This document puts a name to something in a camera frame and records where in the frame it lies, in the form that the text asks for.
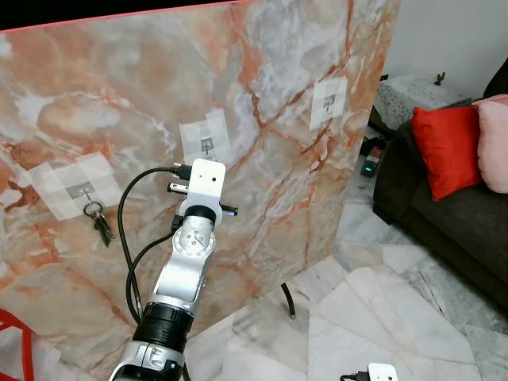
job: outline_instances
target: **dark gray sofa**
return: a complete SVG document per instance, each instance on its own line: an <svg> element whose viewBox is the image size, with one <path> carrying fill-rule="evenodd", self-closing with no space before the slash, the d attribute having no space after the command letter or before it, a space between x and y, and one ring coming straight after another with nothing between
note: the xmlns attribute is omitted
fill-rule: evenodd
<svg viewBox="0 0 508 381"><path fill-rule="evenodd" d="M484 98L508 94L508 60ZM409 122L383 154L374 191L374 212L399 222L454 268L508 309L508 194L485 184L434 202Z"/></svg>

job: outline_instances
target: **pink pillow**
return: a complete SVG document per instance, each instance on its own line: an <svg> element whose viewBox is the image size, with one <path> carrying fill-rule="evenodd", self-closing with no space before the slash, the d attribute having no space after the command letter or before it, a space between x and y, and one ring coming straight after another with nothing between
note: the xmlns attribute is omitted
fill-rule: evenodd
<svg viewBox="0 0 508 381"><path fill-rule="evenodd" d="M500 94L487 99L480 99L479 101L474 102L473 106L479 106L484 102L497 102L508 106L508 94Z"/></svg>
<svg viewBox="0 0 508 381"><path fill-rule="evenodd" d="M508 193L508 106L492 101L479 104L478 167L494 192Z"/></svg>

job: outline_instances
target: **white wall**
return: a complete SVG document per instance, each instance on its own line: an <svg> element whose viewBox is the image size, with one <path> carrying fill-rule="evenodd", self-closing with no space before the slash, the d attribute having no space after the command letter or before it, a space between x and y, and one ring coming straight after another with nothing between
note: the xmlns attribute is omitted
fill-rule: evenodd
<svg viewBox="0 0 508 381"><path fill-rule="evenodd" d="M434 77L478 98L508 56L508 0L402 0L384 73Z"/></svg>

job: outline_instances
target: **black stand leg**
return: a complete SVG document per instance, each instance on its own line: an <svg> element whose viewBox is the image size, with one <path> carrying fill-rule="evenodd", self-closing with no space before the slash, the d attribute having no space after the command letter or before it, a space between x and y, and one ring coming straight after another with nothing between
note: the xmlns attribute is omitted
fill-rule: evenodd
<svg viewBox="0 0 508 381"><path fill-rule="evenodd" d="M280 285L284 291L284 295L286 295L287 305L289 306L289 317L291 319L296 318L296 311L294 310L293 297L291 296L291 292L285 283Z"/></svg>

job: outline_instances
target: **white paper patch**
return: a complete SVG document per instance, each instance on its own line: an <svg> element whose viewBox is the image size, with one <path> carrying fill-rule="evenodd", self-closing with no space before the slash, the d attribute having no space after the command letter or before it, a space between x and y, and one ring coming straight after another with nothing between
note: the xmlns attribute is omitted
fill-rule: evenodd
<svg viewBox="0 0 508 381"><path fill-rule="evenodd" d="M233 162L223 110L210 111L205 121L180 125L180 135L185 164L192 164L195 159Z"/></svg>
<svg viewBox="0 0 508 381"><path fill-rule="evenodd" d="M120 188L113 168L100 153L80 156L77 162L53 169L48 163L29 171L33 188L58 221L78 217L87 204L87 192L104 207L118 204Z"/></svg>
<svg viewBox="0 0 508 381"><path fill-rule="evenodd" d="M309 130L317 129L324 121L339 117L344 113L347 89L347 77L314 84Z"/></svg>

